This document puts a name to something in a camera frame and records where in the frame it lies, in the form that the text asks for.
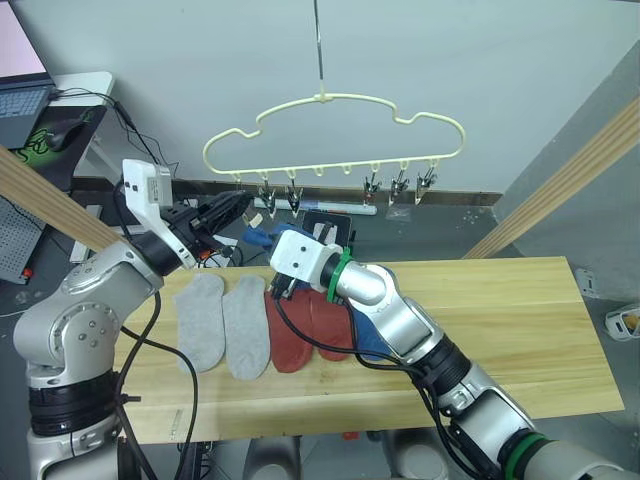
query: metal clip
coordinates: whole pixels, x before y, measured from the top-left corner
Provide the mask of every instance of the metal clip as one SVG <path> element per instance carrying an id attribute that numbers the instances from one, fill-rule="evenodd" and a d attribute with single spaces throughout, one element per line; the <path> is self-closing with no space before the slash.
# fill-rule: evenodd
<path id="1" fill-rule="evenodd" d="M 400 192 L 404 192 L 409 186 L 409 179 L 402 179 L 404 170 L 400 170 L 398 178 L 391 180 L 391 190 L 389 190 L 389 206 L 393 205 Z"/>
<path id="2" fill-rule="evenodd" d="M 298 218 L 298 211 L 300 210 L 300 199 L 302 198 L 303 187 L 296 189 L 296 182 L 291 179 L 291 185 L 287 185 L 287 200 L 291 206 L 291 213 L 293 218 Z"/>
<path id="3" fill-rule="evenodd" d="M 436 183 L 437 178 L 438 175 L 435 174 L 434 167 L 429 167 L 429 170 L 427 170 L 424 177 L 421 177 L 420 174 L 418 174 L 418 179 L 416 180 L 416 205 L 420 203 L 422 196 L 427 193 L 427 190 Z"/>
<path id="4" fill-rule="evenodd" d="M 276 190 L 269 189 L 269 181 L 265 178 L 264 188 L 258 187 L 258 196 L 269 211 L 269 216 L 273 219 L 276 216 Z"/>
<path id="5" fill-rule="evenodd" d="M 380 189 L 380 185 L 382 182 L 374 183 L 376 180 L 376 172 L 371 174 L 371 182 L 369 182 L 369 177 L 364 177 L 364 204 L 369 205 L 373 203 L 373 198 L 376 193 Z"/>

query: computer mouse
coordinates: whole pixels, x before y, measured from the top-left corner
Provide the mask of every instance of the computer mouse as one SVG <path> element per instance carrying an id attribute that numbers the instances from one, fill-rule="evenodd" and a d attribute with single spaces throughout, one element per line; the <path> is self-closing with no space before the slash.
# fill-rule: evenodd
<path id="1" fill-rule="evenodd" d="M 61 120 L 49 127 L 45 141 L 50 150 L 60 152 L 67 148 L 82 131 L 85 122 L 82 118 Z"/>

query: blue sock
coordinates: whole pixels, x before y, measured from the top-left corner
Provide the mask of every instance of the blue sock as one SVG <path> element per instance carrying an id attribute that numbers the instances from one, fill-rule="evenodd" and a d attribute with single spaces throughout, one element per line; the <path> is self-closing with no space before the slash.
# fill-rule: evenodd
<path id="1" fill-rule="evenodd" d="M 378 330 L 373 326 L 369 317 L 355 308 L 353 309 L 353 317 L 356 322 L 356 331 L 358 332 L 358 350 L 371 350 L 390 355 L 389 346 L 380 338 Z M 363 357 L 373 361 L 382 360 L 382 358 L 373 355 L 363 355 Z"/>

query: wooden table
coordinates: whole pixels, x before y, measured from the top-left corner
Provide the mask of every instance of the wooden table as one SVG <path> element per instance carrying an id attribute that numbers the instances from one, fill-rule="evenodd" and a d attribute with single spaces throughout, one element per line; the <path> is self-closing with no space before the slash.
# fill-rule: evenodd
<path id="1" fill-rule="evenodd" d="M 609 365 L 564 258 L 514 258 L 387 263 L 405 295 L 438 320 L 467 356 L 482 365 L 535 417 L 623 408 Z M 227 291 L 243 274 L 267 281 L 267 267 L 210 270 Z M 171 297 L 195 272 L 167 278 L 151 338 L 176 345 Z M 147 301 L 127 322 L 141 331 Z M 120 336 L 116 365 L 132 341 Z M 232 378 L 222 362 L 199 375 L 194 440 L 379 430 L 431 425 L 406 375 L 365 369 L 354 359 L 328 362 L 314 353 L 294 374 L 272 365 L 257 380 Z M 184 439 L 191 411 L 191 379 L 173 355 L 143 346 L 124 389 L 142 395 L 127 405 L 140 442 Z"/>

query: laptop screen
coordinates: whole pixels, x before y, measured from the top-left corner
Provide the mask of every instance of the laptop screen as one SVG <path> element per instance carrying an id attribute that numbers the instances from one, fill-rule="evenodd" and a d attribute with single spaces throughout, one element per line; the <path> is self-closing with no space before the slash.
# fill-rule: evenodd
<path id="1" fill-rule="evenodd" d="M 0 82 L 38 80 L 42 74 L 48 77 L 9 2 L 0 1 Z"/>

